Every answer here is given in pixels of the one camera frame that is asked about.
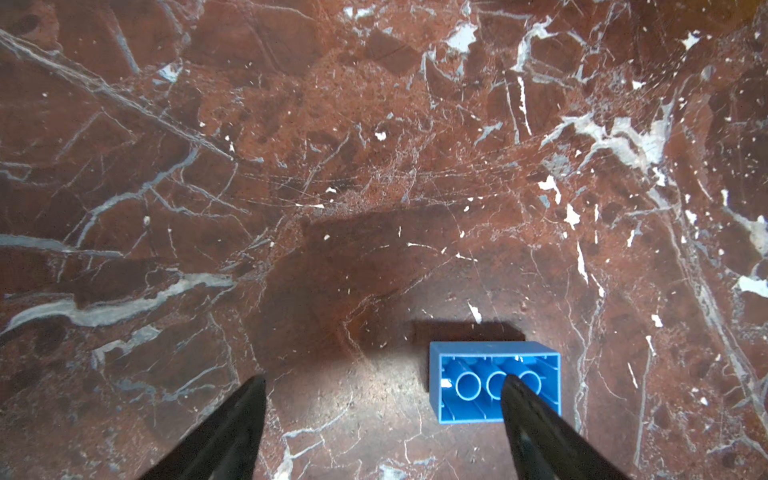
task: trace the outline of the blue plastic block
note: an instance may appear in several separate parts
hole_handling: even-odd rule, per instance
[[[431,342],[429,402],[442,425],[504,422],[500,398],[514,373],[562,415],[560,354],[537,342]]]

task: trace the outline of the blue cylinder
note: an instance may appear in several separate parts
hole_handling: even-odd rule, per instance
[[[478,360],[472,367],[483,381],[483,389],[493,400],[502,399],[502,387],[507,373],[498,367],[491,360]]]
[[[461,360],[453,360],[445,366],[445,377],[451,379],[456,395],[462,400],[472,401],[478,398],[482,386],[480,377],[474,373],[466,363]]]
[[[512,375],[517,375],[520,380],[538,395],[541,393],[541,377],[536,372],[529,369],[523,362],[509,360],[504,364],[504,370]]]

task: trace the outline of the marble surface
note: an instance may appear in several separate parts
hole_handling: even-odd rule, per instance
[[[757,0],[0,3],[0,478],[135,478],[256,372],[256,478],[511,478],[427,348],[530,339],[632,477],[765,479],[767,41]]]

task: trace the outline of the circular tube opening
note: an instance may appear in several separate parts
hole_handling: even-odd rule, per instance
[[[506,378],[507,374],[504,372],[493,372],[485,381],[485,391],[488,392],[492,399],[502,399],[502,387]]]
[[[541,377],[536,375],[535,372],[528,370],[520,374],[520,380],[523,381],[529,389],[533,390],[533,393],[538,395],[541,392]]]
[[[456,393],[462,400],[474,400],[480,395],[480,377],[472,372],[464,372],[456,379]]]

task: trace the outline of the blue toy brick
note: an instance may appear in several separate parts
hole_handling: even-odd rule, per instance
[[[431,342],[429,402],[441,425],[504,422],[502,386],[514,373],[562,415],[560,360],[537,342]]]

